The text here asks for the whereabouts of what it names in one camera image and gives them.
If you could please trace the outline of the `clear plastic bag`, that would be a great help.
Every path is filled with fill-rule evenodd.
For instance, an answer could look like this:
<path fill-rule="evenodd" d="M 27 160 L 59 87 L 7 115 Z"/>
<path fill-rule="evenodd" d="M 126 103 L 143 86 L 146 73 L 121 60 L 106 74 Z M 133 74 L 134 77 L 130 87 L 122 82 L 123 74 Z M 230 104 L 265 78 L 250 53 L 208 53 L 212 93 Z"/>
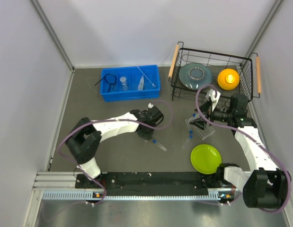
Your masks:
<path fill-rule="evenodd" d="M 138 85 L 138 90 L 144 90 L 144 76 L 142 75 L 140 78 L 140 82 Z"/>

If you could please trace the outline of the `small clear glass funnel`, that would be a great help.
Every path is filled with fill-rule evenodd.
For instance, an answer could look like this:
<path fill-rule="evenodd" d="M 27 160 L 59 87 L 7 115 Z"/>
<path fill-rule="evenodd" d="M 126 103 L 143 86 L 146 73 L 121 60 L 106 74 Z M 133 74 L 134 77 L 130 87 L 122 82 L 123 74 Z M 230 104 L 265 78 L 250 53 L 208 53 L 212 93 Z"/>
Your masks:
<path fill-rule="evenodd" d="M 145 78 L 151 83 L 151 85 L 153 87 L 156 87 L 155 84 L 148 78 L 148 76 L 140 69 L 139 66 L 136 66 L 138 68 L 138 70 L 142 73 L 143 76 L 145 76 Z"/>

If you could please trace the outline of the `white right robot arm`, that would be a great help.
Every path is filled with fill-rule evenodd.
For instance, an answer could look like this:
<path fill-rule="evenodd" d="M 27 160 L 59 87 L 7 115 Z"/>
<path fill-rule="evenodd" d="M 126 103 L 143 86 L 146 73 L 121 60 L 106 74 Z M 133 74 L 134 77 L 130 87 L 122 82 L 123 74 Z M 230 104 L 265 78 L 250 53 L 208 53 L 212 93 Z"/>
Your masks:
<path fill-rule="evenodd" d="M 220 92 L 211 89 L 205 98 L 206 102 L 197 106 L 197 115 L 189 122 L 203 130 L 209 124 L 230 130 L 250 168 L 250 173 L 246 173 L 237 164 L 221 163 L 215 173 L 217 184 L 221 187 L 235 186 L 248 208 L 279 213 L 290 198 L 291 176 L 262 143 L 255 121 L 247 116 L 247 97 L 232 95 L 230 107 L 225 111 L 216 107 Z"/>

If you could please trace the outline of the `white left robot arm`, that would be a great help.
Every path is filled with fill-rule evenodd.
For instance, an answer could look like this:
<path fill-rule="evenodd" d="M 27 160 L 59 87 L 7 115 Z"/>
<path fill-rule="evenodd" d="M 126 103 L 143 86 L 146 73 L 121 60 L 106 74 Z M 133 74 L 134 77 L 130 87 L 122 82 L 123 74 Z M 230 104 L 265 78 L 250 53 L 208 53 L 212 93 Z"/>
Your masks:
<path fill-rule="evenodd" d="M 99 144 L 111 137 L 131 132 L 136 132 L 144 140 L 151 140 L 154 128 L 163 120 L 163 113 L 152 104 L 148 105 L 147 110 L 131 110 L 106 120 L 91 121 L 85 117 L 73 128 L 73 134 L 65 145 L 79 168 L 87 174 L 87 184 L 95 188 L 102 183 L 101 170 L 95 159 Z"/>

